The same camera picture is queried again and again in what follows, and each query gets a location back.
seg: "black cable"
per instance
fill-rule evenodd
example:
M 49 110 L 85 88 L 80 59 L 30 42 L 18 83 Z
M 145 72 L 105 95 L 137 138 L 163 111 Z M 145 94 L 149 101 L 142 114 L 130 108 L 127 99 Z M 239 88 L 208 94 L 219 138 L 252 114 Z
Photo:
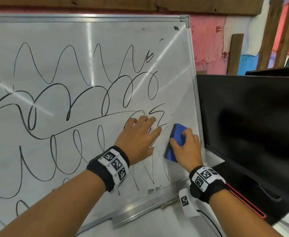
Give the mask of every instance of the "black cable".
M 221 232 L 219 231 L 219 229 L 218 229 L 217 226 L 215 225 L 215 223 L 209 218 L 208 215 L 206 215 L 203 211 L 200 211 L 200 210 L 197 210 L 197 212 L 203 213 L 203 214 L 210 220 L 210 222 L 213 223 L 213 225 L 214 225 L 214 227 L 217 229 L 220 237 L 223 237 L 222 234 L 221 234 Z

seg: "blue eraser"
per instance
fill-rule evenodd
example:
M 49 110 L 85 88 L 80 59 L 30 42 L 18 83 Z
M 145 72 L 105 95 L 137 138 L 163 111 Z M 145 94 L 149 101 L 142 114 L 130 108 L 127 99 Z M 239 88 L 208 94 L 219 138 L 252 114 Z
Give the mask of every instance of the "blue eraser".
M 179 146 L 183 146 L 185 144 L 186 141 L 186 136 L 182 135 L 182 132 L 185 131 L 187 129 L 187 127 L 181 125 L 181 124 L 174 124 L 173 125 L 173 129 L 171 131 L 170 134 L 170 138 L 174 138 L 176 140 L 176 142 L 178 143 Z M 168 143 L 165 153 L 164 153 L 164 158 L 174 161 L 177 163 L 173 148 L 170 144 L 170 142 Z

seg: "left hand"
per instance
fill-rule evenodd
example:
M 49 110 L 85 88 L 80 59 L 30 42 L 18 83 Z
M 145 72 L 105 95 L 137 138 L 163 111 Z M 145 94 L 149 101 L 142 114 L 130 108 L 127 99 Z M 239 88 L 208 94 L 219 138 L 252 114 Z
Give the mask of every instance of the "left hand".
M 155 117 L 148 118 L 147 116 L 140 116 L 138 120 L 130 118 L 118 136 L 115 146 L 125 152 L 130 166 L 153 154 L 153 147 L 150 146 L 162 131 L 162 127 L 158 126 L 150 134 L 148 133 L 155 121 Z

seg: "right hand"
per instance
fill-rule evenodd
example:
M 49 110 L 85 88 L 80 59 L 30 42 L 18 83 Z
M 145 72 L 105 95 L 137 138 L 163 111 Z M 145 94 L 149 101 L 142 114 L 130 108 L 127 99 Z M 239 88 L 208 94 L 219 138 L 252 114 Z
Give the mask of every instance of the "right hand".
M 198 166 L 202 166 L 202 156 L 198 135 L 193 135 L 192 129 L 187 128 L 182 135 L 186 136 L 183 146 L 179 146 L 174 138 L 170 139 L 177 162 L 189 173 Z

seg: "white strap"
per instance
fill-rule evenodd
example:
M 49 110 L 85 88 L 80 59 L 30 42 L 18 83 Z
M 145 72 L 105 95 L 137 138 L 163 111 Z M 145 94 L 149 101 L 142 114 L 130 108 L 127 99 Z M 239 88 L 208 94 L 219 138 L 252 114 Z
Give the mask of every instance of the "white strap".
M 108 172 L 112 175 L 115 189 L 117 189 L 129 173 L 126 161 L 118 151 L 109 149 L 109 151 L 98 159 L 98 162 L 105 166 Z
M 212 168 L 210 167 L 201 167 L 198 169 L 192 177 L 192 181 L 201 189 L 201 191 L 205 192 L 208 185 L 213 183 L 216 179 L 222 180 L 224 183 L 225 180 Z

